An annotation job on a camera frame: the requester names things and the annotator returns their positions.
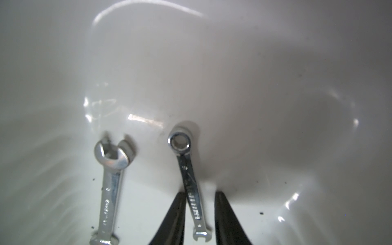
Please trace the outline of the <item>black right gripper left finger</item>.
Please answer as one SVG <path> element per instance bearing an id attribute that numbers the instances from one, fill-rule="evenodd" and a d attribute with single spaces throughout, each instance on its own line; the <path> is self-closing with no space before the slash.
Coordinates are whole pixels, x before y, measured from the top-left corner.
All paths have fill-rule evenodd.
<path id="1" fill-rule="evenodd" d="M 149 245 L 184 244 L 186 203 L 186 194 L 184 192 L 177 193 Z"/>

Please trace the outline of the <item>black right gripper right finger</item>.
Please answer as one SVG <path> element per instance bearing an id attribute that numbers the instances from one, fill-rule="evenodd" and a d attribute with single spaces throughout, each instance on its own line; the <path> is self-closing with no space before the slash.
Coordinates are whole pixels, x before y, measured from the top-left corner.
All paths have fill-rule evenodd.
<path id="1" fill-rule="evenodd" d="M 217 245 L 252 244 L 223 192 L 215 193 L 214 220 Z"/>

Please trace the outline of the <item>small silver ring combination wrench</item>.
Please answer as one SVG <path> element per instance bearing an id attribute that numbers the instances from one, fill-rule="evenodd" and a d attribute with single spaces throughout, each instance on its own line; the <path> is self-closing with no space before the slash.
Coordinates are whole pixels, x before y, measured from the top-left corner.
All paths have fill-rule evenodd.
<path id="1" fill-rule="evenodd" d="M 167 143 L 175 154 L 180 168 L 187 202 L 195 226 L 193 239 L 198 241 L 198 239 L 203 238 L 205 242 L 209 242 L 212 240 L 212 231 L 205 221 L 202 199 L 193 170 L 192 134 L 187 128 L 174 127 L 168 136 Z"/>

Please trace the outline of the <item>small silver open-end wrench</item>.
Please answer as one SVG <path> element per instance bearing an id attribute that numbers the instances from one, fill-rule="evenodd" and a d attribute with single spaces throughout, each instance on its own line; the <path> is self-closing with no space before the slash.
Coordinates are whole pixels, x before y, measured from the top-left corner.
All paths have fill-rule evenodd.
<path id="1" fill-rule="evenodd" d="M 103 182 L 98 231 L 91 237 L 91 245 L 117 245 L 113 235 L 121 177 L 134 160 L 135 153 L 126 140 L 113 145 L 108 137 L 101 139 L 94 148 L 97 162 L 103 166 Z"/>

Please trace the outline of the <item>white plastic storage box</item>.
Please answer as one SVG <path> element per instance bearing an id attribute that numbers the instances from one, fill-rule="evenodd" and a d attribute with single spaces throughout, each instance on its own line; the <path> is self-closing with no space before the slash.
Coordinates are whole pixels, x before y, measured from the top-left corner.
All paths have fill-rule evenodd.
<path id="1" fill-rule="evenodd" d="M 1 1 L 1 244 L 87 245 L 126 139 L 114 234 L 151 242 L 193 135 L 254 245 L 392 242 L 391 1 Z"/>

